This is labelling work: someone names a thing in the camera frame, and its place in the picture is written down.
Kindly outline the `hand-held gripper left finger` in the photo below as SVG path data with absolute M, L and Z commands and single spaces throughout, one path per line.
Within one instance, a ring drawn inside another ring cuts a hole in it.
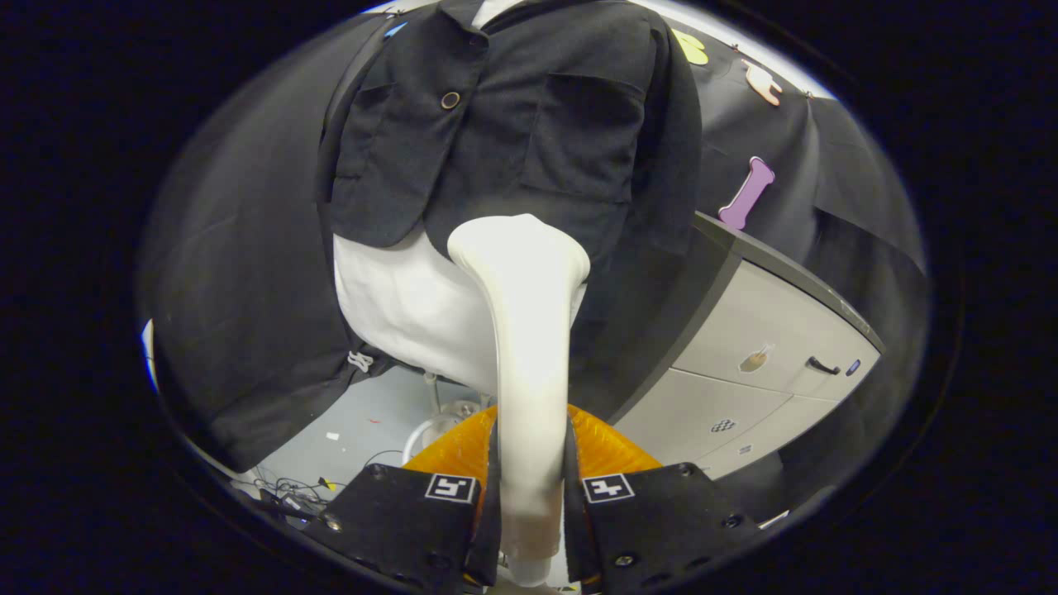
M 318 517 L 321 545 L 404 590 L 479 594 L 498 579 L 498 409 L 406 464 L 371 464 Z

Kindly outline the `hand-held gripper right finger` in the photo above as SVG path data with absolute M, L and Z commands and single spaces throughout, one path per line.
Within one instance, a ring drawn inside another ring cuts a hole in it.
M 565 558 L 586 594 L 685 590 L 760 544 L 762 531 L 696 464 L 662 464 L 567 407 Z

